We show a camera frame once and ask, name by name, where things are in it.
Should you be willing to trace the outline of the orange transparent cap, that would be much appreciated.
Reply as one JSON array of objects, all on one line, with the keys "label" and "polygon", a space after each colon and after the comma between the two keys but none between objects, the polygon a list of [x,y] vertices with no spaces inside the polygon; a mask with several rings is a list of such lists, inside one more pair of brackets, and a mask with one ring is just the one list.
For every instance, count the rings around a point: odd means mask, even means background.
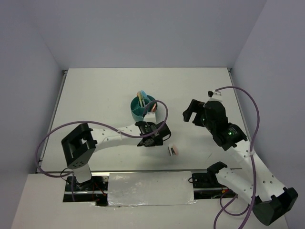
[{"label": "orange transparent cap", "polygon": [[157,103],[155,103],[155,104],[152,106],[150,112],[156,112],[156,110],[157,110]]}]

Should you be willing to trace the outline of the pink white stapler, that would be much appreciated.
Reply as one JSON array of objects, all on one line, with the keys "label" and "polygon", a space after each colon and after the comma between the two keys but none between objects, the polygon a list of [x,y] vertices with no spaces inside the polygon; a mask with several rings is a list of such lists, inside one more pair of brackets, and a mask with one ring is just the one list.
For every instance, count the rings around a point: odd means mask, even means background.
[{"label": "pink white stapler", "polygon": [[168,145],[168,152],[170,156],[177,156],[179,155],[178,149],[174,144]]}]

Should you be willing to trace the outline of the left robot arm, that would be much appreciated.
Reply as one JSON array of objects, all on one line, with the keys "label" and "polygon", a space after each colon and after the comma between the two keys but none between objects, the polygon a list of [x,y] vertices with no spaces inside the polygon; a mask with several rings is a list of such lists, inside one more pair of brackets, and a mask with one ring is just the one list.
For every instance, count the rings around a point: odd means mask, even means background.
[{"label": "left robot arm", "polygon": [[82,190],[93,186],[89,160],[93,153],[117,146],[162,146],[165,137],[171,136],[167,124],[139,121],[118,130],[96,129],[88,123],[80,124],[61,141],[68,169]]}]

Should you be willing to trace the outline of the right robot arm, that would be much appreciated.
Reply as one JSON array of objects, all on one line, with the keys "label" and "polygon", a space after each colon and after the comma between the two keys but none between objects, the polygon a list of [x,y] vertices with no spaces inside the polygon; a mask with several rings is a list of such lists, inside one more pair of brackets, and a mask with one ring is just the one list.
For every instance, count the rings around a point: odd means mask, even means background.
[{"label": "right robot arm", "polygon": [[252,212],[264,225],[269,226],[291,210],[298,193],[293,187],[286,187],[279,181],[254,152],[250,151],[250,141],[235,124],[228,122],[225,107],[220,101],[201,102],[193,99],[183,112],[183,120],[188,122],[192,113],[195,126],[205,127],[216,144],[226,151],[248,175],[246,180],[234,173],[223,162],[208,167],[207,181],[217,187],[228,187],[245,202],[254,202]]}]

